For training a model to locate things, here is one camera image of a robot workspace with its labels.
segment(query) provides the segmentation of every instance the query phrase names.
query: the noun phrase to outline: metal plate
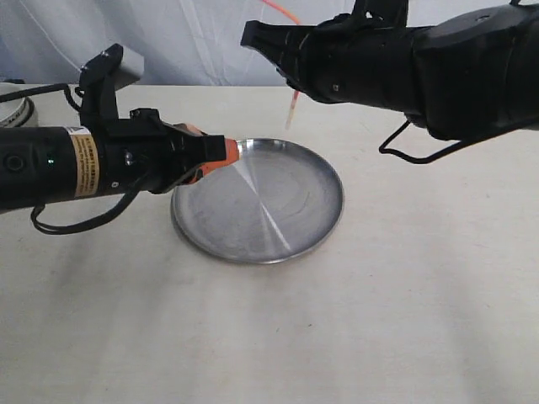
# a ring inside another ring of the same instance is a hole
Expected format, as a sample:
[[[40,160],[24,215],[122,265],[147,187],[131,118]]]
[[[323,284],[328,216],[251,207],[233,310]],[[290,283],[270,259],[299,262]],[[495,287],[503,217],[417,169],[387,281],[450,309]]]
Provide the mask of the metal plate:
[[[334,169],[287,141],[238,145],[239,162],[174,191],[178,230],[207,253],[239,263],[278,263],[320,245],[343,210]]]

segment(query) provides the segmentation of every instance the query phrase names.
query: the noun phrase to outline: white backdrop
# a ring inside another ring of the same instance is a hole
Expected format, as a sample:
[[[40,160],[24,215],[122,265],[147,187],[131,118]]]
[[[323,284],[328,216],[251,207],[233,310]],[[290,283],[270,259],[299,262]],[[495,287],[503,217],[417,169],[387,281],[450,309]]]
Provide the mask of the white backdrop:
[[[277,0],[304,24],[349,12],[354,0]],[[509,0],[411,0],[410,24]],[[279,85],[275,69],[239,46],[245,21],[290,22],[260,0],[0,0],[0,35],[27,82],[75,82],[114,42],[147,58],[145,83]]]

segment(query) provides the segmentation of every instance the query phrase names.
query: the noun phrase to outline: table surface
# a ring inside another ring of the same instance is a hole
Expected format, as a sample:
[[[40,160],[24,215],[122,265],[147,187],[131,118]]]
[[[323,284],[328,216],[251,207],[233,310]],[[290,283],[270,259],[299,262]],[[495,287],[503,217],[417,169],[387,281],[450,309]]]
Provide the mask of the table surface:
[[[334,165],[339,227],[275,266],[220,262],[174,232],[170,194],[72,237],[0,216],[0,402],[537,403],[539,136],[427,167],[377,154],[403,117],[286,88],[131,87],[120,112],[274,137]],[[76,125],[62,95],[41,125]],[[415,154],[444,146],[410,129]],[[47,208],[67,224],[114,198]]]

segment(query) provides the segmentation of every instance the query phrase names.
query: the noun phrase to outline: sticker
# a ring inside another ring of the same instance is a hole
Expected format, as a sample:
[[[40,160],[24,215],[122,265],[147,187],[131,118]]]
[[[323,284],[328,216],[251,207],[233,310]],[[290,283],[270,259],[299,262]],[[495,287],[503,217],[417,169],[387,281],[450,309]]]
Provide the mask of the sticker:
[[[86,128],[66,128],[77,159],[75,198],[95,195],[99,186],[99,155],[92,133]]]

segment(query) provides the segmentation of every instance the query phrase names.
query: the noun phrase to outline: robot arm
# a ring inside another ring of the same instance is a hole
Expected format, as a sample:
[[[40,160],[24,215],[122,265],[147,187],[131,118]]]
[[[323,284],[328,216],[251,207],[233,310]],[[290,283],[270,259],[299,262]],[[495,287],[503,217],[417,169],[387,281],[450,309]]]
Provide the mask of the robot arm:
[[[407,16],[408,0],[358,0],[319,26],[250,21],[242,45],[318,102],[400,111],[460,148],[539,123],[539,5],[513,0],[428,27]]]
[[[80,114],[81,127],[0,129],[0,212],[35,207],[31,219],[47,234],[71,234],[117,217],[141,191],[163,194],[194,183],[239,158],[235,141],[200,136],[188,126],[161,121],[155,109],[136,109],[120,119],[115,91],[140,78],[143,60],[113,45],[83,66],[73,101],[67,85],[25,90],[0,102],[63,90]],[[123,194],[119,204],[84,223],[40,223],[46,204]]]

